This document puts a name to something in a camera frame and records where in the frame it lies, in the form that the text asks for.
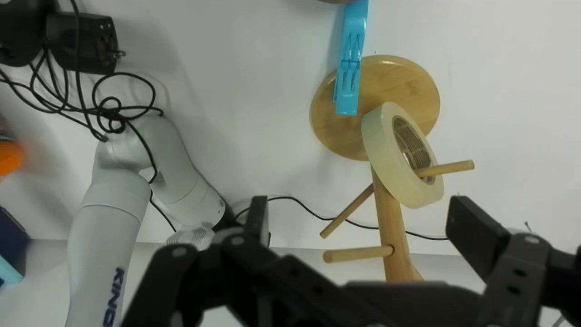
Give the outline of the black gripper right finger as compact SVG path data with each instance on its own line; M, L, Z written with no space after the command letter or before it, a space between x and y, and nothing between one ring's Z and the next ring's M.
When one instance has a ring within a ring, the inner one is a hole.
M477 327L535 327L542 306L581 327L581 257L510 232L468 196L452 196L446 237L484 281Z

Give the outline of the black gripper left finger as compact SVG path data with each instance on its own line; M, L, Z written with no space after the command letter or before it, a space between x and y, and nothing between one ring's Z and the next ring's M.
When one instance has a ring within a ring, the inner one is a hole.
M274 254L266 217L268 197L254 196L245 221L205 250L156 250L121 327L199 327L210 308L243 327L348 327L352 297L295 255Z

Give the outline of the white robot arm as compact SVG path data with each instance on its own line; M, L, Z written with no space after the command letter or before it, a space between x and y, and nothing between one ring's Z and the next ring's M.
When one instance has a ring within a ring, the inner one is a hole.
M535 327L544 306L581 327L581 259L535 234L511 234L466 196L453 196L446 235L484 290L446 283L335 285L294 255L277 255L248 226L219 223L199 250L154 252L130 301L127 266L150 185L96 150L92 183L68 234L65 327L197 327L228 308L243 327Z

